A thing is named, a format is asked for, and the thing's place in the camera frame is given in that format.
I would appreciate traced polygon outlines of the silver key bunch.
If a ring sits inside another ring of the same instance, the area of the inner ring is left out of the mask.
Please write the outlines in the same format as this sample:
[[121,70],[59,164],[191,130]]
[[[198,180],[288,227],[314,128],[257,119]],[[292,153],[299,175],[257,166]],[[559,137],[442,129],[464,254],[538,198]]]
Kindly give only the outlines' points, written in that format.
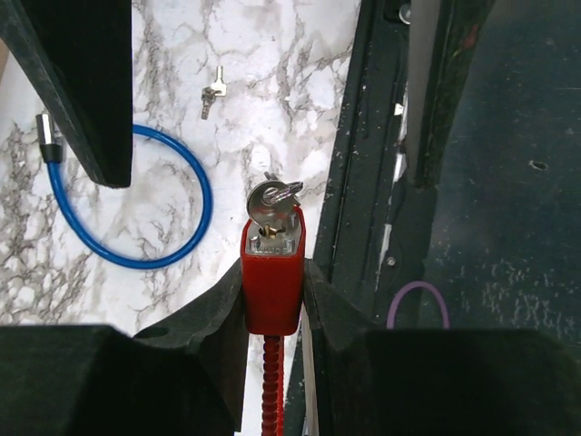
[[294,207],[300,205],[297,194],[304,183],[285,183],[274,173],[265,172],[264,176],[266,180],[251,190],[246,211],[251,221],[259,226],[259,234],[274,239],[292,227],[290,215]]
[[222,65],[216,68],[216,76],[213,83],[202,89],[202,120],[207,120],[211,107],[218,97],[227,94],[227,84],[224,82],[224,69]]

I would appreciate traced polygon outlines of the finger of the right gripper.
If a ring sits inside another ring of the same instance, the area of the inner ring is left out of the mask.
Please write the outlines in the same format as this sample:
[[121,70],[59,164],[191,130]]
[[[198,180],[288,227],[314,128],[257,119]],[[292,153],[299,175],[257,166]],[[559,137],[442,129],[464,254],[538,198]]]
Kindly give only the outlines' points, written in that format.
[[439,181],[444,151],[480,32],[493,1],[413,1],[410,5],[408,178],[420,189]]
[[132,4],[4,1],[1,38],[87,175],[131,183]]

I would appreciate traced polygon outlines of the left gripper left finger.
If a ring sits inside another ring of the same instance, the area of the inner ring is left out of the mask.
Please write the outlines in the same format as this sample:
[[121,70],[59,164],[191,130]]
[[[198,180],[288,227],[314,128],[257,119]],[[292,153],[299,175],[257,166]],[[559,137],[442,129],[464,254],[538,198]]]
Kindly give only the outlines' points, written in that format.
[[1,330],[4,435],[232,435],[248,352],[241,267],[134,336],[104,324]]

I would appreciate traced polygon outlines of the red cable lock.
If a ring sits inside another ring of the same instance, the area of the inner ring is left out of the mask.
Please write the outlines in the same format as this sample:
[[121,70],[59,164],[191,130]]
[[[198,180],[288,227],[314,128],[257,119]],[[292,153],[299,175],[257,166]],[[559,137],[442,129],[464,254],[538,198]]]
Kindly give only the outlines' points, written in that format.
[[306,231],[295,206],[287,231],[267,246],[258,224],[248,221],[241,234],[241,290],[246,326],[261,336],[263,378],[261,434],[282,435],[284,415],[284,338],[299,327]]

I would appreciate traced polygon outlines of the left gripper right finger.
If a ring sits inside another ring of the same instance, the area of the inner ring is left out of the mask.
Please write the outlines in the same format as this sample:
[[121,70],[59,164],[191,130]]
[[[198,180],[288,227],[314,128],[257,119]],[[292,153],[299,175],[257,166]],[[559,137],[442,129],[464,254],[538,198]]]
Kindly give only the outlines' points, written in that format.
[[313,262],[303,279],[312,435],[577,435],[580,368],[530,330],[390,330]]

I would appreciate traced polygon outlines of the blue cable lock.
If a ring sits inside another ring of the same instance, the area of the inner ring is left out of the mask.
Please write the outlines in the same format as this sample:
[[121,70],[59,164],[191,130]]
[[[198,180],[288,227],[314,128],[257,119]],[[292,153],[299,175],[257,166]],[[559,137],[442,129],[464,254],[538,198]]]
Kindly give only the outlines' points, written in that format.
[[38,144],[48,180],[61,215],[76,237],[105,261],[131,270],[157,270],[190,255],[210,228],[213,197],[210,179],[189,148],[170,135],[135,124],[133,138],[145,147],[138,184],[128,194],[114,194],[113,211],[105,221],[113,226],[115,244],[133,244],[132,253],[143,259],[125,257],[101,244],[85,228],[88,212],[78,216],[68,198],[63,170],[64,144],[56,137],[50,114],[35,117]]

